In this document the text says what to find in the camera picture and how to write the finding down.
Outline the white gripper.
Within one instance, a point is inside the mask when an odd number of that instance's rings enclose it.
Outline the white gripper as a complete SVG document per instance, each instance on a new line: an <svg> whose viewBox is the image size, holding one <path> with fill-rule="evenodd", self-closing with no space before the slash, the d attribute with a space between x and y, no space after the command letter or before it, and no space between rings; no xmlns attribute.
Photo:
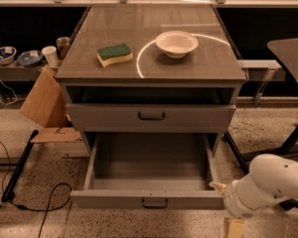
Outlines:
<svg viewBox="0 0 298 238"><path fill-rule="evenodd" d="M224 238L243 238L245 222L241 219L249 219L254 212L247 208L239 199L236 192L237 180L232 181L228 185L218 181L211 181L209 186L223 195L223 203L227 212L234 218L226 218L224 220Z"/></svg>

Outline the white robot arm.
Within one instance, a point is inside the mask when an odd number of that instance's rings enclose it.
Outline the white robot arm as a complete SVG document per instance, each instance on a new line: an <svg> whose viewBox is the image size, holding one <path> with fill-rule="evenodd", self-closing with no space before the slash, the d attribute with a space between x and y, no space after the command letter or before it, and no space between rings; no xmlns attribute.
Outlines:
<svg viewBox="0 0 298 238"><path fill-rule="evenodd" d="M243 238L245 220L270 206L298 198L298 162L272 154L255 157L249 173L229 184L211 181L231 218L224 220L224 238Z"/></svg>

